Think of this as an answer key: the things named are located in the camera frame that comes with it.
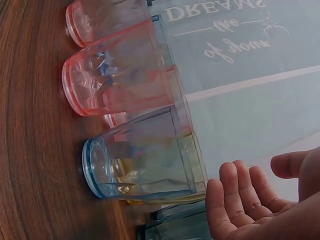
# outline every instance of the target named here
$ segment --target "white line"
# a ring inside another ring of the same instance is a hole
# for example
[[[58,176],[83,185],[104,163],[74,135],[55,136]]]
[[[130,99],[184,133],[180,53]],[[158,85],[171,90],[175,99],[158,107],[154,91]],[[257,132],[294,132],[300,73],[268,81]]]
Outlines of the white line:
[[[187,94],[185,97],[189,102],[197,101],[197,100],[206,99],[206,98],[213,97],[220,94],[234,92],[240,89],[250,88],[260,84],[271,83],[279,80],[284,80],[284,79],[302,76],[305,74],[316,73],[316,72],[320,72],[320,65],[301,68],[301,69],[292,70],[292,71],[286,71],[286,72],[269,75],[269,76],[258,77],[250,80],[231,83],[224,86],[218,86],[211,89],[190,93],[190,94]]]
[[[187,31],[187,32],[179,33],[179,34],[176,34],[176,35],[173,35],[173,36],[176,37],[176,36],[181,36],[181,35],[185,35],[185,34],[196,33],[196,32],[200,32],[200,31],[204,31],[204,30],[209,30],[209,29],[213,29],[213,27],[207,27],[207,28],[204,28],[204,29],[199,29],[199,30],[194,30],[194,31]]]
[[[252,23],[260,23],[263,22],[263,20],[258,20],[258,21],[244,21],[241,24],[252,24]]]

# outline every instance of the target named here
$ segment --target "finger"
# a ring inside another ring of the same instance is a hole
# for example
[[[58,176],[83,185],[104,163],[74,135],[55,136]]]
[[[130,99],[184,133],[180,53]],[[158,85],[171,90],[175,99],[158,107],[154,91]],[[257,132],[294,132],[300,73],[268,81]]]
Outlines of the finger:
[[[279,198],[274,189],[268,183],[264,171],[258,167],[253,166],[249,169],[252,186],[258,195],[261,204],[270,209],[273,213],[278,213],[291,201]]]
[[[205,195],[206,218],[215,240],[225,240],[237,227],[230,222],[224,202],[224,187],[218,179],[209,180]]]
[[[238,175],[238,188],[244,212],[253,220],[268,217],[272,212],[260,202],[256,190],[252,186],[249,169],[243,161],[233,162]]]
[[[224,207],[231,223],[238,228],[253,223],[254,220],[245,214],[239,194],[237,168],[233,163],[226,162],[221,166],[220,181],[224,191]]]
[[[282,179],[297,178],[303,161],[311,151],[296,151],[274,156],[270,163],[273,173]]]

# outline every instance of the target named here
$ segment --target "cup base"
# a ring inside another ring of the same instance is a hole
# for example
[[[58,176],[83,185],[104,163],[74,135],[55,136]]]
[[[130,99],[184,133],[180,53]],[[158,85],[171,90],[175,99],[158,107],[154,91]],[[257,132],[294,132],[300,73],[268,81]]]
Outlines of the cup base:
[[[100,199],[106,198],[104,194],[100,191],[98,185],[95,183],[91,161],[90,161],[90,146],[91,139],[87,140],[82,149],[82,170],[87,184],[89,185],[91,191]]]
[[[81,106],[78,103],[77,97],[75,96],[74,90],[71,86],[71,79],[70,79],[70,60],[66,60],[62,67],[62,88],[64,91],[64,95],[68,100],[72,109],[79,114],[80,116],[87,116],[87,114],[83,111]]]
[[[66,26],[68,28],[69,34],[75,44],[77,44],[79,47],[84,48],[86,45],[80,38],[80,35],[77,31],[75,21],[74,21],[74,16],[73,16],[73,8],[72,4],[70,4],[65,11],[65,21],[66,21]]]

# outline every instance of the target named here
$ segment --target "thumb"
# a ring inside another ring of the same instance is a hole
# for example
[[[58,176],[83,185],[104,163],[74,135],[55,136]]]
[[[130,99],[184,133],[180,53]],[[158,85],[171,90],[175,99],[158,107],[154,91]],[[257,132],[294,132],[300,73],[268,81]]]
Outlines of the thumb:
[[[311,151],[296,151],[274,156],[270,163],[273,173],[282,179],[297,178],[303,161]]]

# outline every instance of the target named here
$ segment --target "wood grain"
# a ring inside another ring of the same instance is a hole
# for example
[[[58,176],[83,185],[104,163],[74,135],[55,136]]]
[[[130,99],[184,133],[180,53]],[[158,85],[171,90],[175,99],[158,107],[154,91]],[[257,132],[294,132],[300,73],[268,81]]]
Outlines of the wood grain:
[[[81,150],[105,130],[80,117],[61,82],[79,48],[67,34],[71,0],[0,0],[0,239],[134,240],[147,208],[98,200]]]

